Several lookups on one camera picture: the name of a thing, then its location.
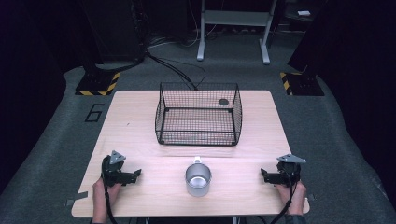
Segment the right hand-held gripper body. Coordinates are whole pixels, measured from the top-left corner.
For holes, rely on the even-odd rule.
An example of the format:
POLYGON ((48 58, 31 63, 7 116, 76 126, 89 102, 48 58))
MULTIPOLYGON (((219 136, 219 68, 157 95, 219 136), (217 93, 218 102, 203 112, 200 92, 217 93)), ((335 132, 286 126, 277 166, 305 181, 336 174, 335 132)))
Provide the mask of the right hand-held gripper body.
POLYGON ((306 159, 302 159, 292 154, 287 154, 277 158, 277 173, 268 174, 266 178, 276 179, 278 185, 291 187, 300 179, 301 165, 306 163, 306 159))

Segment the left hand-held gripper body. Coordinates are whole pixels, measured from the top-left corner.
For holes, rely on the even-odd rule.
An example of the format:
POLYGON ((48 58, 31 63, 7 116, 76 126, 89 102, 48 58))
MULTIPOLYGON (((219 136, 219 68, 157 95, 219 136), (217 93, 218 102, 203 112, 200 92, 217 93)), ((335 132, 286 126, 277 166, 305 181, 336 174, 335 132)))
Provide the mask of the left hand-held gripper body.
POLYGON ((113 150, 110 155, 103 158, 101 177, 106 186, 113 187, 115 184, 121 184, 124 178, 134 178, 133 173, 124 173, 121 170, 125 160, 126 157, 116 150, 113 150))

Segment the grey tape strip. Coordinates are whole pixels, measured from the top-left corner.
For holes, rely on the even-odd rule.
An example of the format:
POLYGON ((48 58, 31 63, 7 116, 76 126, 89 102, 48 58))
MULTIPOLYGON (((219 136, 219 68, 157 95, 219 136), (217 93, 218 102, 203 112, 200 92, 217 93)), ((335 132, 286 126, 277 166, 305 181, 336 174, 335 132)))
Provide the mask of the grey tape strip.
POLYGON ((88 197, 88 192, 87 191, 77 193, 73 197, 71 197, 71 198, 69 198, 69 199, 67 199, 65 201, 65 206, 66 207, 71 207, 74 204, 75 201, 81 200, 81 199, 84 199, 84 198, 87 198, 87 197, 88 197))

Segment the silver metal cup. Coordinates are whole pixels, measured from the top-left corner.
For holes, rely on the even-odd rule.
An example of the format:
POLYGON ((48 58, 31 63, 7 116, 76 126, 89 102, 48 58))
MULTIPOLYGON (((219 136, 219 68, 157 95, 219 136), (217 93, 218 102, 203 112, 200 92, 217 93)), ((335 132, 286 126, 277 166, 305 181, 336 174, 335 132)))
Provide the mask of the silver metal cup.
POLYGON ((193 159, 193 163, 185 172, 188 193, 193 197, 204 197, 209 192, 212 178, 211 170, 202 162, 200 156, 193 159))

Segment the person's left hand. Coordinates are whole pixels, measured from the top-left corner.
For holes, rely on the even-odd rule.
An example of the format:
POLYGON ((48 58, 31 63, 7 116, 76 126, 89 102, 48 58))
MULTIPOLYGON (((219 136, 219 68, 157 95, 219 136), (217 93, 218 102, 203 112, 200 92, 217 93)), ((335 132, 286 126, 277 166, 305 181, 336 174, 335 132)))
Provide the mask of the person's left hand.
POLYGON ((105 192, 109 195, 110 205, 113 205, 117 200, 118 194, 121 189, 121 184, 115 184, 113 187, 108 187, 105 191, 105 184, 102 178, 99 178, 93 185, 93 208, 94 209, 104 209, 106 208, 106 197, 105 192))

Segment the black equipment stand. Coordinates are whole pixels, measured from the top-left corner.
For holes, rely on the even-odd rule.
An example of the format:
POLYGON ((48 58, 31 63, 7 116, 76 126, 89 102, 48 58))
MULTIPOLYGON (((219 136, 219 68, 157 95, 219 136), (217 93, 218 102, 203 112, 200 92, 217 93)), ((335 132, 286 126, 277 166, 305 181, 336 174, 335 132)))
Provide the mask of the black equipment stand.
POLYGON ((112 72, 142 63, 148 19, 141 0, 79 0, 103 63, 124 63, 112 72))

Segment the white metal stand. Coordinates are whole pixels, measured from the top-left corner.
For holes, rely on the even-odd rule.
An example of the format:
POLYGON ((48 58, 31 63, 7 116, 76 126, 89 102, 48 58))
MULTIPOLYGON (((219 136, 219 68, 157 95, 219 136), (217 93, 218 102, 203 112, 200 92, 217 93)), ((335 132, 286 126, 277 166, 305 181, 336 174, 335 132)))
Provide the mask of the white metal stand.
POLYGON ((250 12, 250 11, 223 11, 209 10, 205 8, 205 0, 201 0, 201 19, 200 19, 200 41, 196 59, 201 62, 205 58, 205 27, 211 25, 239 25, 264 27, 264 33, 259 40, 262 62, 265 65, 270 64, 267 40, 270 34, 273 17, 275 15, 276 4, 278 0, 270 0, 271 7, 268 12, 250 12))

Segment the person's right hand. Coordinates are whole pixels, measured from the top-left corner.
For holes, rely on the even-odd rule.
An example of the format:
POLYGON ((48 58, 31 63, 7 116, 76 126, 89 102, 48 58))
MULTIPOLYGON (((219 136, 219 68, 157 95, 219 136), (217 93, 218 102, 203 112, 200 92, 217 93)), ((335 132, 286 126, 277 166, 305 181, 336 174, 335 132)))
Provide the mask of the person's right hand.
POLYGON ((291 201, 289 207, 290 214, 301 214, 304 210, 306 187, 299 181, 293 187, 287 188, 282 185, 276 185, 276 189, 283 203, 291 201))

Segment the striped black yellow base plate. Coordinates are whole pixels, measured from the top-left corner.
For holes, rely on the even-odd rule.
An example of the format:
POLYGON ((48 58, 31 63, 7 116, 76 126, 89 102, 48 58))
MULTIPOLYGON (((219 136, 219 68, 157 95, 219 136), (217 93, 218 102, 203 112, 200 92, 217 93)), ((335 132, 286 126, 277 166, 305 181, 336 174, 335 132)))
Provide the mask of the striped black yellow base plate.
POLYGON ((76 87, 75 95, 109 95, 115 89, 119 77, 120 73, 85 74, 76 87))
POLYGON ((309 77, 302 73, 280 74, 283 87, 290 96, 323 96, 324 92, 315 77, 309 77))

